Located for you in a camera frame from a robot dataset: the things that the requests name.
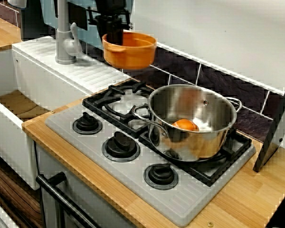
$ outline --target gray stove panel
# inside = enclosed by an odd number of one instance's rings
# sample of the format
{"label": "gray stove panel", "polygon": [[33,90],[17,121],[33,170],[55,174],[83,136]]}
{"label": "gray stove panel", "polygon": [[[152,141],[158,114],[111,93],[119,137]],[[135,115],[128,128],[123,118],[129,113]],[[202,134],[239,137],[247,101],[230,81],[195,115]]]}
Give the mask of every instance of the gray stove panel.
{"label": "gray stove panel", "polygon": [[[73,122],[83,112],[103,123],[102,130],[96,135],[79,135],[72,129]],[[141,154],[135,160],[120,163],[107,159],[102,153],[102,145],[113,137],[114,132],[121,130],[81,104],[50,116],[46,125],[180,227],[187,226],[255,153],[251,146],[211,187],[172,164],[178,173],[179,183],[170,190],[156,190],[145,182],[143,172],[151,164],[168,161],[138,140],[135,141],[141,148]]]}

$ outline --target orange plastic bowl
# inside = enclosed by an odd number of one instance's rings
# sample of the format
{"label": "orange plastic bowl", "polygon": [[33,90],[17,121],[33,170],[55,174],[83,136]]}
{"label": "orange plastic bowl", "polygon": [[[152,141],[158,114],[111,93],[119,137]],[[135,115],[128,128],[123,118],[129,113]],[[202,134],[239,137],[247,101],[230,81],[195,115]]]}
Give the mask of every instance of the orange plastic bowl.
{"label": "orange plastic bowl", "polygon": [[143,69],[154,61],[156,39],[142,33],[123,32],[123,45],[111,44],[102,38],[104,59],[113,67]]}

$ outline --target orange fruit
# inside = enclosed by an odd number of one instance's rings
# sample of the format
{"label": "orange fruit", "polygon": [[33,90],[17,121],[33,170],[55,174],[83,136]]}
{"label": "orange fruit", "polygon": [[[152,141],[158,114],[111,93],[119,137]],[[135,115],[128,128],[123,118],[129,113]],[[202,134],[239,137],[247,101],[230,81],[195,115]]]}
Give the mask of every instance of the orange fruit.
{"label": "orange fruit", "polygon": [[192,121],[187,119],[181,119],[172,124],[174,127],[187,130],[187,131],[198,131],[199,127]]}

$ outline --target black oven handle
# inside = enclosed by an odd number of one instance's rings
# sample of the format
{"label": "black oven handle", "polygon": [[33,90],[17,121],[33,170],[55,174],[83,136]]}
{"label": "black oven handle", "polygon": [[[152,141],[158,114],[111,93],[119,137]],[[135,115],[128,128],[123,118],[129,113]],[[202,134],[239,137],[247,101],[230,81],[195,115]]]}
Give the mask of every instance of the black oven handle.
{"label": "black oven handle", "polygon": [[[75,204],[66,194],[64,194],[56,185],[67,179],[63,172],[56,174],[50,179],[45,178],[40,174],[36,178],[36,182],[59,204],[60,216],[63,216],[63,210],[75,218],[85,228],[101,228],[91,217],[89,217],[77,204]],[[64,218],[62,218],[62,225],[65,227]]]}

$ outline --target burner grate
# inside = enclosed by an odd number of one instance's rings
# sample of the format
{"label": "burner grate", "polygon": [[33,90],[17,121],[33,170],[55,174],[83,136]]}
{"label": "burner grate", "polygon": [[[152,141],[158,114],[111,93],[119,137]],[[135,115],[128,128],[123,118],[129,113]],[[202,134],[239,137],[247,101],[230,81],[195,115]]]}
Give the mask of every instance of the burner grate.
{"label": "burner grate", "polygon": [[238,142],[241,144],[240,148],[232,150],[230,146],[224,145],[220,151],[214,155],[211,159],[199,162],[185,162],[178,161],[163,153],[160,153],[149,140],[148,133],[144,132],[140,135],[139,141],[149,147],[151,150],[164,157],[166,160],[176,165],[180,169],[192,177],[198,179],[207,186],[213,185],[217,179],[219,179],[223,173],[234,164],[234,162],[251,146],[252,141],[249,138],[239,134],[235,129],[231,129],[227,136],[231,138],[232,142]]}
{"label": "burner grate", "polygon": [[136,94],[138,91],[141,91],[147,95],[152,93],[152,89],[148,88],[146,83],[129,80],[118,86],[111,85],[109,86],[108,90],[84,99],[82,105],[101,116],[108,122],[112,123],[116,127],[125,131],[132,137],[138,138],[139,135],[147,130],[147,124],[139,127],[138,129],[134,129],[129,126],[130,121],[137,119],[134,115],[132,115],[132,113],[128,112],[127,114],[122,114],[113,110],[109,106],[111,103],[120,101],[121,97],[125,95],[124,91],[128,89],[132,90],[133,94]]}

